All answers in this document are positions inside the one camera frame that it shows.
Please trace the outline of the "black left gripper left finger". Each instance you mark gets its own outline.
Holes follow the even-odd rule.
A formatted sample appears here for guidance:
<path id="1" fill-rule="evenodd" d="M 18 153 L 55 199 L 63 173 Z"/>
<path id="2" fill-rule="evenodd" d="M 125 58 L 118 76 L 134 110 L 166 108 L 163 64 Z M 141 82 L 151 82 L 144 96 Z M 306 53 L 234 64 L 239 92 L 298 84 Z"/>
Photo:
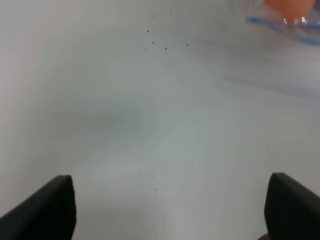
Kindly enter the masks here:
<path id="1" fill-rule="evenodd" d="M 58 175 L 0 218 L 2 240 L 71 240 L 76 199 L 70 175 Z"/>

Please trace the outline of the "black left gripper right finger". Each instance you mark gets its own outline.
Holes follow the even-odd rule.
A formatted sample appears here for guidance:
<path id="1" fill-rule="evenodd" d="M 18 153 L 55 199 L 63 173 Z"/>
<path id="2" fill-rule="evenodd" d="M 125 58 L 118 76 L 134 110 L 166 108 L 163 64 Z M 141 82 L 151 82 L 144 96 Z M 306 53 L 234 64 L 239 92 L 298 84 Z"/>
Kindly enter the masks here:
<path id="1" fill-rule="evenodd" d="M 283 172 L 268 182 L 264 219 L 271 240 L 318 240 L 320 197 Z"/>

